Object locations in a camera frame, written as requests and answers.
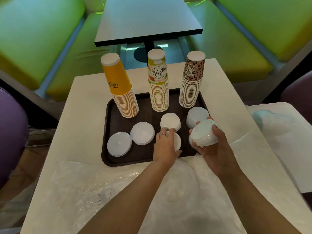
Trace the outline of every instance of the purple chair backrest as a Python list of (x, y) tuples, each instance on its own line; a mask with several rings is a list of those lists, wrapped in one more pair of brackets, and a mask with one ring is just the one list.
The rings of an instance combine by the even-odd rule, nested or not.
[(282, 93), (280, 100), (293, 105), (312, 125), (312, 71), (288, 86)]
[(23, 108), (0, 87), (0, 189), (15, 169), (28, 140)]

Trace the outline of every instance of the hand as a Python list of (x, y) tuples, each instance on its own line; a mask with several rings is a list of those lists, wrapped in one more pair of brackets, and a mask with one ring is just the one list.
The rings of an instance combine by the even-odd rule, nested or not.
[(162, 133), (166, 133), (169, 130), (164, 127), (156, 135), (156, 143), (154, 144), (154, 155), (153, 161), (159, 162), (162, 166), (166, 167), (168, 170), (172, 167), (177, 157), (182, 153), (181, 150), (174, 151), (174, 128), (169, 130), (168, 138)]
[(217, 177), (241, 172), (224, 132), (218, 129), (216, 125), (212, 126), (212, 131), (218, 138), (218, 143), (202, 148), (192, 141), (193, 147), (202, 155), (208, 167)]

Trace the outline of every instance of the person's left hand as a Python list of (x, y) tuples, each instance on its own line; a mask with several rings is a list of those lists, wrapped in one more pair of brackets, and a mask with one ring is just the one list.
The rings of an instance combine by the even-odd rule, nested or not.
[(182, 153), (181, 150), (174, 151), (174, 128), (169, 130), (169, 136), (166, 137), (167, 127), (164, 127), (156, 135), (156, 143), (154, 144), (153, 161), (159, 162), (162, 166), (165, 166), (168, 170), (172, 167), (175, 160)]

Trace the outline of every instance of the brown serving tray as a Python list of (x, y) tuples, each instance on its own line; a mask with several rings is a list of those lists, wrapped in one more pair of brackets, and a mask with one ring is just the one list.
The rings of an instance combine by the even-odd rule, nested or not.
[[(196, 151), (191, 147), (188, 142), (189, 128), (186, 125), (186, 117), (190, 108), (184, 108), (179, 104), (180, 89), (169, 90), (169, 108), (164, 112), (155, 112), (152, 108), (149, 93), (136, 94), (135, 97), (138, 101), (139, 112), (133, 118), (124, 118), (114, 100), (108, 102), (106, 109), (106, 119), (104, 126), (104, 137), (102, 146), (102, 160), (110, 167), (124, 166), (135, 163), (149, 162), (153, 160), (154, 139), (147, 145), (137, 145), (132, 142), (131, 149), (124, 156), (114, 157), (107, 151), (108, 139), (117, 132), (127, 132), (130, 134), (132, 127), (138, 122), (148, 122), (155, 130), (155, 134), (160, 131), (160, 119), (168, 113), (173, 112), (177, 114), (181, 120), (181, 129), (177, 132), (180, 136), (182, 145), (180, 150), (183, 151), (181, 157), (193, 156)], [(195, 107), (203, 107), (207, 110), (205, 102), (199, 92)]]

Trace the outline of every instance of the yellow paper cup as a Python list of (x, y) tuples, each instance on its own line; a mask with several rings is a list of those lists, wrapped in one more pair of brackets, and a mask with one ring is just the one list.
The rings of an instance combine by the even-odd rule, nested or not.
[(108, 53), (101, 57), (101, 63), (110, 87), (110, 91), (114, 95), (124, 95), (131, 90), (131, 82), (116, 53)]

